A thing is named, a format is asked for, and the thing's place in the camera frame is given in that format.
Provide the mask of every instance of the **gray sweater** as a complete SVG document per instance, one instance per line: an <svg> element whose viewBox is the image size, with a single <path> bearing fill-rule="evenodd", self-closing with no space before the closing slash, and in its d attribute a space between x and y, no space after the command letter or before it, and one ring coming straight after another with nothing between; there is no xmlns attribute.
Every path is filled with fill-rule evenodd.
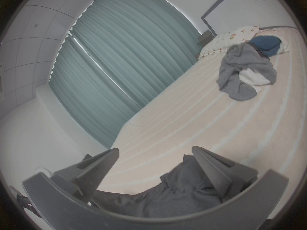
<svg viewBox="0 0 307 230"><path fill-rule="evenodd" d="M235 44L228 49L221 63L219 78L216 81L220 91L228 93L230 98L238 101L256 96L256 90L239 79L239 72L248 68L262 74L271 84L276 82L277 72L268 58L260 57L249 44Z"/></svg>

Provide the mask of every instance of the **curtain fold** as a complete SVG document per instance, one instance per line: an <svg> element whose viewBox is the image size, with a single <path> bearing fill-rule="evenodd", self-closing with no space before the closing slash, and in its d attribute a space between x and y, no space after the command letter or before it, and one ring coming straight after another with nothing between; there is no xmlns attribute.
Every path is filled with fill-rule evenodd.
<svg viewBox="0 0 307 230"><path fill-rule="evenodd" d="M196 63L198 36L165 0L95 0L65 39L49 85L111 148L122 126Z"/></svg>

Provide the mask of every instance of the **floral pillow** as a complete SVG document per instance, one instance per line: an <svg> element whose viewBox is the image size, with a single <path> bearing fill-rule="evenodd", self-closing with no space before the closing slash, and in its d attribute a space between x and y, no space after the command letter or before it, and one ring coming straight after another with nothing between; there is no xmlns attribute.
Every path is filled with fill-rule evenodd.
<svg viewBox="0 0 307 230"><path fill-rule="evenodd" d="M249 41L257 32L259 32L258 26L244 26L229 33L218 35L203 47L198 59L207 55L227 52L231 45Z"/></svg>

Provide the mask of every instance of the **dark gray cloth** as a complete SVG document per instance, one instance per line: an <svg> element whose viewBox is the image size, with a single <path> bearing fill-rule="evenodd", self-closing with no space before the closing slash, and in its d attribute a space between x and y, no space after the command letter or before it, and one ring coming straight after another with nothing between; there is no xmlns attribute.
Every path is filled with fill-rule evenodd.
<svg viewBox="0 0 307 230"><path fill-rule="evenodd" d="M92 201L101 209L136 217L176 217L222 203L194 156L184 155L159 185L137 195L97 191Z"/></svg>
<svg viewBox="0 0 307 230"><path fill-rule="evenodd" d="M271 84L276 82L277 72L268 58L262 58L255 48L247 43L235 44L228 49L221 63L216 81L220 91L228 93L230 98L238 101L256 96L256 90L239 79L239 72L248 68L262 74Z"/></svg>

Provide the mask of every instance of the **headboard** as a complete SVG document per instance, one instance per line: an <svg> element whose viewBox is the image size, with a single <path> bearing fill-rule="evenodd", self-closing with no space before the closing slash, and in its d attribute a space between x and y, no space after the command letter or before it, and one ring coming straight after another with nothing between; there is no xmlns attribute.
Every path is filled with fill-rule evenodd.
<svg viewBox="0 0 307 230"><path fill-rule="evenodd" d="M245 25L296 28L278 0L218 0L202 16L202 20L214 36Z"/></svg>

